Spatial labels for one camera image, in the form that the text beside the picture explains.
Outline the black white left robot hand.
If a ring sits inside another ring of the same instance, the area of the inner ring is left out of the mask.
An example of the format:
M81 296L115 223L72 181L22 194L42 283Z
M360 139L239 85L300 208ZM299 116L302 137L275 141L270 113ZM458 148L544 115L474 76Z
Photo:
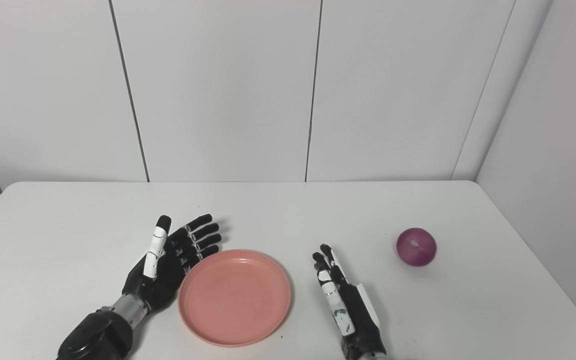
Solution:
M146 258L143 257L128 273L122 295L140 299L148 313L166 308L176 298L190 270L220 251L219 230L212 214L207 213L168 234L163 254L157 260L157 275L151 278L144 274Z

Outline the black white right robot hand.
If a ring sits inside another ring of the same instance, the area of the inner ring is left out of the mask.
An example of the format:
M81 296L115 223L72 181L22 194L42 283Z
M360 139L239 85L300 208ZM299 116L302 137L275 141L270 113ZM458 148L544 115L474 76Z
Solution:
M346 360L386 360L381 323L362 284L352 284L329 244L313 253L314 269L339 333Z

